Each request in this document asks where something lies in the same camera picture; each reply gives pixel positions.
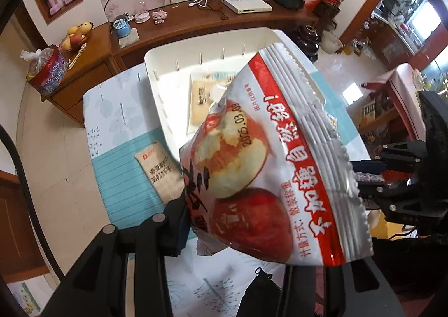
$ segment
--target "drawer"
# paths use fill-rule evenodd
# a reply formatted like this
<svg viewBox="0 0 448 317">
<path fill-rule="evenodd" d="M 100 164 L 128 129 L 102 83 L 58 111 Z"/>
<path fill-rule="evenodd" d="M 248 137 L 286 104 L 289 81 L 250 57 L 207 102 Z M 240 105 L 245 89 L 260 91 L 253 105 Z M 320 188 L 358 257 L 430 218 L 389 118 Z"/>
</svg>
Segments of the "drawer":
<svg viewBox="0 0 448 317">
<path fill-rule="evenodd" d="M 68 109 L 67 113 L 73 116 L 80 123 L 80 125 L 84 126 L 84 109 L 82 107 L 82 100 L 75 106 Z"/>
<path fill-rule="evenodd" d="M 112 74 L 107 66 L 104 63 L 100 64 L 65 86 L 63 89 L 57 91 L 52 96 L 52 99 L 64 110 L 68 110 L 80 102 L 82 96 L 88 90 L 111 77 Z"/>
</svg>

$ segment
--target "metal screw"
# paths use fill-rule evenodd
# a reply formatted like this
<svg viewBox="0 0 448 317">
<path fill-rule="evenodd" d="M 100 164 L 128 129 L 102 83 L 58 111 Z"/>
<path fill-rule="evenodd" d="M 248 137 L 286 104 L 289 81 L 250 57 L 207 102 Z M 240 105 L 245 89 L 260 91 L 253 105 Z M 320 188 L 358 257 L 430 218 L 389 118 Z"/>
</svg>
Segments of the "metal screw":
<svg viewBox="0 0 448 317">
<path fill-rule="evenodd" d="M 105 234 L 111 234 L 111 233 L 113 233 L 113 232 L 115 231 L 115 226 L 113 226 L 113 225 L 111 225 L 111 224 L 106 225 L 106 226 L 104 226 L 104 227 L 102 228 L 102 231 L 103 231 Z"/>
<path fill-rule="evenodd" d="M 154 222 L 163 222 L 165 221 L 166 216 L 164 213 L 156 213 L 153 217 L 152 217 L 152 221 Z"/>
</svg>

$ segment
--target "white router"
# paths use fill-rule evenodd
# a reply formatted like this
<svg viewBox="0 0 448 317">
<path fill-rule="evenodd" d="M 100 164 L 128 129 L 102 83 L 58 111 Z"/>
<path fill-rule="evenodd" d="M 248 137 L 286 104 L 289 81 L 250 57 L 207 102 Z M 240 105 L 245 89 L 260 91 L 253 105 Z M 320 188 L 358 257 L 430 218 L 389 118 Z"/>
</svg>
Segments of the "white router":
<svg viewBox="0 0 448 317">
<path fill-rule="evenodd" d="M 272 11 L 272 6 L 263 0 L 223 0 L 236 14 Z"/>
</svg>

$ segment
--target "fruit bowl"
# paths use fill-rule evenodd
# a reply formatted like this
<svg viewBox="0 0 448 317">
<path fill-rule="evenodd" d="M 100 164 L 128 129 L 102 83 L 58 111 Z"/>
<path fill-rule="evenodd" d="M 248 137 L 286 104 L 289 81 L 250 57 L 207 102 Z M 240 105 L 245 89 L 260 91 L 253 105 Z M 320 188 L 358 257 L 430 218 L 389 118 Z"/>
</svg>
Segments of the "fruit bowl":
<svg viewBox="0 0 448 317">
<path fill-rule="evenodd" d="M 92 29 L 92 22 L 86 22 L 78 27 L 73 26 L 69 28 L 67 35 L 58 45 L 59 52 L 77 52 L 79 48 L 81 48 L 81 46 L 88 41 Z"/>
</svg>

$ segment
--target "red and white snack bag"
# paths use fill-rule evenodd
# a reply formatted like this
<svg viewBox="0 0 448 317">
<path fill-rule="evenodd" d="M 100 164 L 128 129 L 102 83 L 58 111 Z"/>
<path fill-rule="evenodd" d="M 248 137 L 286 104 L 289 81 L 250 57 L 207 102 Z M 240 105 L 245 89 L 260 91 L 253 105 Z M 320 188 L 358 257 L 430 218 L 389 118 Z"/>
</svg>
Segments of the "red and white snack bag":
<svg viewBox="0 0 448 317">
<path fill-rule="evenodd" d="M 346 149 L 283 44 L 260 50 L 180 150 L 198 254 L 337 266 L 372 255 Z"/>
</svg>

